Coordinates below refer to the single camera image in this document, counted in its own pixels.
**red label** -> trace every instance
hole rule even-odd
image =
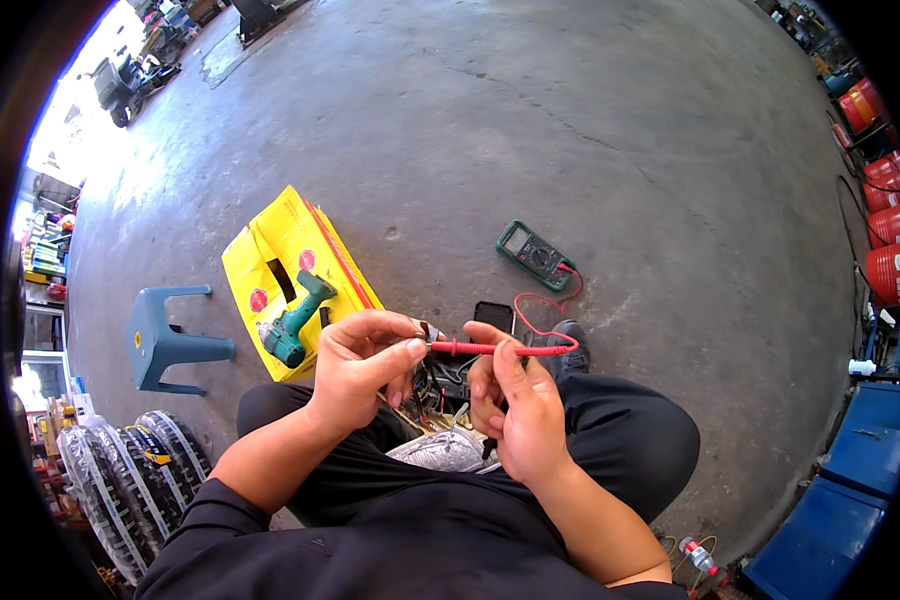
[[[296,265],[300,268],[300,271],[312,273],[314,267],[317,266],[317,256],[312,249],[305,249],[296,258]]]
[[[267,292],[257,288],[250,292],[250,310],[255,313],[267,307]]]

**plastic bottle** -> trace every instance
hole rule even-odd
[[[693,566],[703,571],[707,575],[715,575],[717,573],[717,563],[713,561],[713,557],[706,548],[699,545],[693,537],[684,537],[680,543],[680,552],[690,557]]]

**green multimeter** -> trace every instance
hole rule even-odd
[[[513,221],[506,226],[497,240],[497,252],[515,262],[554,292],[563,290],[570,281],[570,272],[560,269],[560,266],[577,268],[572,260],[521,221]]]

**motorcycle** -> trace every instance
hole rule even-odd
[[[118,64],[109,57],[96,66],[91,77],[96,100],[110,114],[113,124],[123,128],[143,109],[144,99],[162,89],[180,73],[180,64],[156,65],[132,58],[123,46],[117,53]]]

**green power tool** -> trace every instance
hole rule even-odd
[[[264,349],[290,369],[300,366],[307,350],[300,342],[300,330],[310,318],[328,301],[337,295],[332,285],[308,270],[300,270],[296,282],[309,294],[293,310],[285,310],[273,322],[258,322],[257,332]]]

